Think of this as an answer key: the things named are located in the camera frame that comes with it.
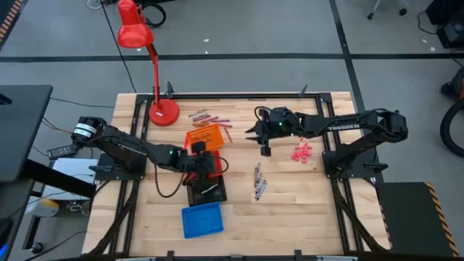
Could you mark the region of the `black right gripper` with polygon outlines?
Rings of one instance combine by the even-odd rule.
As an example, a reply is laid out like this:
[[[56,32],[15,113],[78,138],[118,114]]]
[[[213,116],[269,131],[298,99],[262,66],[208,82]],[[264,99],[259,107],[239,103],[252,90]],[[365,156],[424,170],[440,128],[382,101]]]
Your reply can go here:
[[[246,137],[245,139],[256,141],[261,145],[260,154],[265,157],[270,157],[270,140],[294,136],[296,121],[290,110],[286,107],[277,107],[274,109],[257,107],[255,112],[257,122],[246,131],[255,131],[257,136]]]

